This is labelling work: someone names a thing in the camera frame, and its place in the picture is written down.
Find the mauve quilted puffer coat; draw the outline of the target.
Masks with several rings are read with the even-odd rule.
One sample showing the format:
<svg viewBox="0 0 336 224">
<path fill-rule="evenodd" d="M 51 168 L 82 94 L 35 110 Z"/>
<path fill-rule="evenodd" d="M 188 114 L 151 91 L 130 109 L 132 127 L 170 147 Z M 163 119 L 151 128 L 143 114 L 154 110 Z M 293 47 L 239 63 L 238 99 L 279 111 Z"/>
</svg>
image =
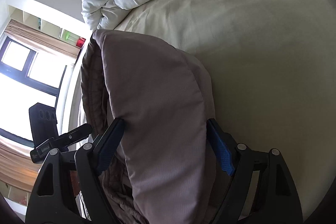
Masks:
<svg viewBox="0 0 336 224">
<path fill-rule="evenodd" d="M 114 118 L 126 127 L 100 178 L 122 223 L 210 223 L 226 179 L 206 134 L 215 117 L 211 77 L 194 56 L 164 40 L 97 30 L 81 67 L 93 134 Z"/>
</svg>

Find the black framed window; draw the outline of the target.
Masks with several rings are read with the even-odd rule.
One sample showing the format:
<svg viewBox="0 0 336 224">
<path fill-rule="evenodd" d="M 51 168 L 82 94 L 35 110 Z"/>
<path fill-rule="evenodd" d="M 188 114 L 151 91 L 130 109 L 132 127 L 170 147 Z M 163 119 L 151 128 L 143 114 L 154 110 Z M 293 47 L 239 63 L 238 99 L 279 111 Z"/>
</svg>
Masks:
<svg viewBox="0 0 336 224">
<path fill-rule="evenodd" d="M 32 147 L 29 108 L 56 107 L 68 66 L 6 37 L 1 43 L 1 136 Z"/>
</svg>

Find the red box on shelf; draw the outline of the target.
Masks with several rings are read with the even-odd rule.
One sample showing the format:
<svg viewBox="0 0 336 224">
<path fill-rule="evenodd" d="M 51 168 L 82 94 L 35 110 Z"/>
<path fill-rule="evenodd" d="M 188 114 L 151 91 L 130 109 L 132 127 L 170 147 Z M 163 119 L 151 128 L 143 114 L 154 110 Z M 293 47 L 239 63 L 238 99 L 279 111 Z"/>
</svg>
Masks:
<svg viewBox="0 0 336 224">
<path fill-rule="evenodd" d="M 85 38 L 82 38 L 82 37 L 78 38 L 76 42 L 76 46 L 79 48 L 82 48 L 84 46 L 85 41 L 86 41 Z"/>
</svg>

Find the green cup on shelf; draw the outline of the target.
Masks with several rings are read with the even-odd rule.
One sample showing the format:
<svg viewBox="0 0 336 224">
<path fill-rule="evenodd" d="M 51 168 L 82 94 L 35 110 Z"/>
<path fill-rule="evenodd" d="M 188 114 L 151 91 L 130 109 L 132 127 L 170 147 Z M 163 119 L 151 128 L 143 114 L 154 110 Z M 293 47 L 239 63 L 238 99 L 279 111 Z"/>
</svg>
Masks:
<svg viewBox="0 0 336 224">
<path fill-rule="evenodd" d="M 70 32 L 68 32 L 68 31 L 66 31 L 65 33 L 64 33 L 64 40 L 65 41 L 68 41 L 69 40 L 69 38 L 70 38 Z"/>
</svg>

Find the beige bed with sheet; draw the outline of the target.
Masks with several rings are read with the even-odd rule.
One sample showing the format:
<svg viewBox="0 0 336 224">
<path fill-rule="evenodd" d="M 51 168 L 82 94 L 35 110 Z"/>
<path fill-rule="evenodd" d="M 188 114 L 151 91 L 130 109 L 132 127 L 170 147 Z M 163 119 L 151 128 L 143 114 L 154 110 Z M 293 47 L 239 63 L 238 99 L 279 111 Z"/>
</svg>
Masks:
<svg viewBox="0 0 336 224">
<path fill-rule="evenodd" d="M 304 220 L 335 222 L 335 0 L 153 0 L 118 28 L 200 60 L 222 128 L 276 145 Z"/>
</svg>

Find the beige roman blind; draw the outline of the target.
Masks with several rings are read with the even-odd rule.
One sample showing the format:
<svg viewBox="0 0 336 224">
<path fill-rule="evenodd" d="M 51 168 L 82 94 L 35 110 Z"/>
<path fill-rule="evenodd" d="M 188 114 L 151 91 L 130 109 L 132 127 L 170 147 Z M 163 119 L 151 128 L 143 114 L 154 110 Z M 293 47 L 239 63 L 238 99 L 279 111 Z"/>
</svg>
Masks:
<svg viewBox="0 0 336 224">
<path fill-rule="evenodd" d="M 26 45 L 36 48 L 37 50 L 58 55 L 63 58 L 76 60 L 80 53 L 78 47 L 44 34 L 14 19 L 9 21 L 4 33 L 13 39 L 20 40 Z"/>
</svg>

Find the black tracker box on mount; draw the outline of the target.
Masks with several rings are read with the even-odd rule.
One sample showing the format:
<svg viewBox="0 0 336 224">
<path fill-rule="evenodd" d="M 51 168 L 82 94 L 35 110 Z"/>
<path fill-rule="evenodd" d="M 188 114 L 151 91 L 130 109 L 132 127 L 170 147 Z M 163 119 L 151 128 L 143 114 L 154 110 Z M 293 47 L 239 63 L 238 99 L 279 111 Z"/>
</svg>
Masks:
<svg viewBox="0 0 336 224">
<path fill-rule="evenodd" d="M 86 139 L 93 131 L 92 126 L 85 123 L 68 133 L 58 134 L 55 108 L 42 103 L 29 108 L 29 119 L 34 143 L 30 157 L 35 164 L 42 163 L 54 148 L 68 152 L 69 146 Z"/>
</svg>

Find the white wall shelf cubbies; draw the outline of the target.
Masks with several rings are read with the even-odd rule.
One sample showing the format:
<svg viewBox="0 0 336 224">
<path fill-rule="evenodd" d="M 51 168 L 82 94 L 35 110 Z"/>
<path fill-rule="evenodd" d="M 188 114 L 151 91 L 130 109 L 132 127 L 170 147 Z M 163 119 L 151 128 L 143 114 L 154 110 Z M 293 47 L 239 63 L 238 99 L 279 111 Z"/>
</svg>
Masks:
<svg viewBox="0 0 336 224">
<path fill-rule="evenodd" d="M 22 24 L 26 26 L 29 26 L 35 30 L 38 30 L 44 34 L 52 36 L 61 41 L 64 41 L 68 44 L 75 46 L 77 39 L 81 37 L 81 36 L 78 36 L 77 34 L 70 32 L 69 30 L 66 30 L 65 28 L 54 25 L 42 18 L 34 16 L 14 6 L 8 5 L 7 10 L 9 12 L 10 19 L 21 22 Z M 70 32 L 70 35 L 71 35 L 68 41 L 64 40 L 64 33 L 66 31 Z"/>
</svg>

